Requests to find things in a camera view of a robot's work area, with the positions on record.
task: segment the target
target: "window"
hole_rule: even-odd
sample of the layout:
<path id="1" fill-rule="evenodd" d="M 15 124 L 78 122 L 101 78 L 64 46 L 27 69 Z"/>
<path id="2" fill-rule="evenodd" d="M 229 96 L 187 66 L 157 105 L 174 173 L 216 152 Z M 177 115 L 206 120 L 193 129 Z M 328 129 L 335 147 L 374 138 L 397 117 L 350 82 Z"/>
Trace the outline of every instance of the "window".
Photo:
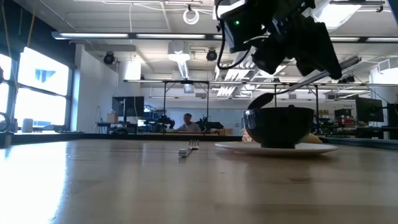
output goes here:
<path id="1" fill-rule="evenodd" d="M 69 68 L 32 49 L 21 53 L 18 82 L 65 96 L 68 91 Z"/>
<path id="2" fill-rule="evenodd" d="M 4 79 L 9 80 L 11 74 L 11 58 L 0 54 L 0 67 L 4 70 Z"/>
<path id="3" fill-rule="evenodd" d="M 15 118 L 18 119 L 19 126 L 22 126 L 25 118 L 34 120 L 33 127 L 64 125 L 66 105 L 65 97 L 21 88 L 18 91 Z"/>
<path id="4" fill-rule="evenodd" d="M 67 108 L 69 68 L 32 49 L 21 53 L 14 117 L 19 126 L 25 118 L 33 127 L 64 125 Z"/>
<path id="5" fill-rule="evenodd" d="M 0 84 L 0 112 L 5 113 L 7 111 L 8 102 L 8 84 Z"/>

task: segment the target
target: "monitor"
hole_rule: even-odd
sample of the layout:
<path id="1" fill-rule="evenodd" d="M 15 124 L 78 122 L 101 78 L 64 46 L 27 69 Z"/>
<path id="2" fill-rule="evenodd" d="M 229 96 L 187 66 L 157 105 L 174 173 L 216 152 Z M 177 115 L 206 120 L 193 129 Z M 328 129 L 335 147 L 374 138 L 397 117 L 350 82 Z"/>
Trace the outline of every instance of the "monitor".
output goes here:
<path id="1" fill-rule="evenodd" d="M 118 116 L 144 116 L 144 97 L 143 96 L 118 96 L 112 98 L 112 110 Z"/>
<path id="2" fill-rule="evenodd" d="M 360 98 L 355 99 L 356 117 L 358 121 L 384 122 L 381 100 Z"/>

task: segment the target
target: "person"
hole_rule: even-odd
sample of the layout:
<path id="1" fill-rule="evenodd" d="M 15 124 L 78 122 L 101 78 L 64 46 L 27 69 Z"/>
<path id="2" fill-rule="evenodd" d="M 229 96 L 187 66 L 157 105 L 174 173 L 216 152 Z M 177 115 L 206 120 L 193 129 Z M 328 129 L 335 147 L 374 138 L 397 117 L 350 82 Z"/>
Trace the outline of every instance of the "person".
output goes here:
<path id="1" fill-rule="evenodd" d="M 191 122 L 192 115 L 187 113 L 184 115 L 184 124 L 177 128 L 177 131 L 200 132 L 199 125 Z"/>

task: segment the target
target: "metal fork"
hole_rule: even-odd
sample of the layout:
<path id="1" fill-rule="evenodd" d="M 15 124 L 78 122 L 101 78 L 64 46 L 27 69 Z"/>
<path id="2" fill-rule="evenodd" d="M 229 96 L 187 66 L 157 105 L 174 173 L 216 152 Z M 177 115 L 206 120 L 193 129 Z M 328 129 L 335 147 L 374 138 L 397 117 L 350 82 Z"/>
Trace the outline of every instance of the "metal fork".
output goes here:
<path id="1" fill-rule="evenodd" d="M 199 150 L 199 140 L 189 140 L 188 147 L 178 150 L 178 156 L 186 158 L 193 150 Z"/>

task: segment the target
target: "black cable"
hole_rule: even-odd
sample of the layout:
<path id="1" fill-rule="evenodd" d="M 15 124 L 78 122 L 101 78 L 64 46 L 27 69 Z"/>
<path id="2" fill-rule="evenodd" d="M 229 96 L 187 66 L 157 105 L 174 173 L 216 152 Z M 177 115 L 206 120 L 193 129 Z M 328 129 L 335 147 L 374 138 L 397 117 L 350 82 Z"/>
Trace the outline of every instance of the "black cable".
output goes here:
<path id="1" fill-rule="evenodd" d="M 232 69 L 232 68 L 236 67 L 237 65 L 239 65 L 240 63 L 242 63 L 243 60 L 248 56 L 250 50 L 246 51 L 246 53 L 244 54 L 244 56 L 243 56 L 241 59 L 239 59 L 236 63 L 234 63 L 234 64 L 232 64 L 232 65 L 230 65 L 230 66 L 227 66 L 227 67 L 222 67 L 222 66 L 220 65 L 220 63 L 221 63 L 221 58 L 222 58 L 222 56 L 223 56 L 223 52 L 224 52 L 224 48 L 225 48 L 225 26 L 224 26 L 224 20 L 221 20 L 220 17 L 218 16 L 218 6 L 220 6 L 220 4 L 221 4 L 223 1 L 224 1 L 224 0 L 221 0 L 220 2 L 217 3 L 217 5 L 216 5 L 216 10 L 215 10 L 215 11 L 216 11 L 216 18 L 217 18 L 218 24 L 220 25 L 221 35 L 222 35 L 222 39 L 221 39 L 221 48 L 220 48 L 220 55 L 218 56 L 217 67 L 218 67 L 220 70 L 228 70 L 228 69 Z"/>

